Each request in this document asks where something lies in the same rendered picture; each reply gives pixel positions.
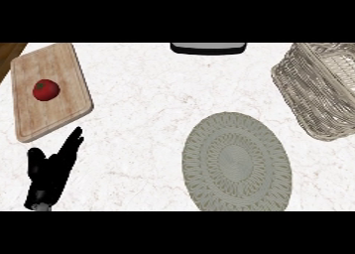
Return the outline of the beige wicker basket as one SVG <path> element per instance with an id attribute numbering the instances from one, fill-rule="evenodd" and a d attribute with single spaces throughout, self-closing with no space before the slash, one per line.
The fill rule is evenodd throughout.
<path id="1" fill-rule="evenodd" d="M 355 43 L 293 43 L 271 78 L 312 138 L 355 134 Z"/>

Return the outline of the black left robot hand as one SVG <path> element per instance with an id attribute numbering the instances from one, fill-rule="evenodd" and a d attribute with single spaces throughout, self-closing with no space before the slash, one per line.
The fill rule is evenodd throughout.
<path id="1" fill-rule="evenodd" d="M 27 152 L 29 178 L 32 180 L 24 206 L 33 210 L 33 205 L 45 203 L 54 206 L 61 198 L 71 170 L 77 161 L 77 152 L 83 143 L 83 128 L 77 127 L 60 149 L 46 157 L 39 148 Z"/>

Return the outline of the grey round woven placemat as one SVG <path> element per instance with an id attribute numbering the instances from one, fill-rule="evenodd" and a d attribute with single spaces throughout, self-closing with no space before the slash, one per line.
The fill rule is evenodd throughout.
<path id="1" fill-rule="evenodd" d="M 291 193 L 284 147 L 252 116 L 223 112 L 194 127 L 182 152 L 190 196 L 206 211 L 283 211 Z"/>

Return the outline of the brown wooden counter edge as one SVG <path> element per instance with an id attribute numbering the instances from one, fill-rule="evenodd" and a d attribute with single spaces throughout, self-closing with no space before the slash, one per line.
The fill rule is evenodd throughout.
<path id="1" fill-rule="evenodd" d="M 26 47 L 26 43 L 0 43 L 0 83 L 11 69 L 11 61 L 21 55 Z"/>

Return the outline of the wooden cutting board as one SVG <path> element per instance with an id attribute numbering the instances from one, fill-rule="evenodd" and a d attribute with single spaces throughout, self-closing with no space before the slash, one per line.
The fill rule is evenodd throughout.
<path id="1" fill-rule="evenodd" d="M 29 143 L 94 109 L 73 44 L 52 44 L 14 58 L 11 77 L 17 139 Z"/>

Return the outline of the red tomato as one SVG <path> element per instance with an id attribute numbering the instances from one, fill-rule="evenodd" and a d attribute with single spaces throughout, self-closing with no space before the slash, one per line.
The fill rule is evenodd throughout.
<path id="1" fill-rule="evenodd" d="M 34 98 L 40 101 L 52 100 L 61 92 L 58 84 L 49 79 L 40 79 L 33 88 Z"/>

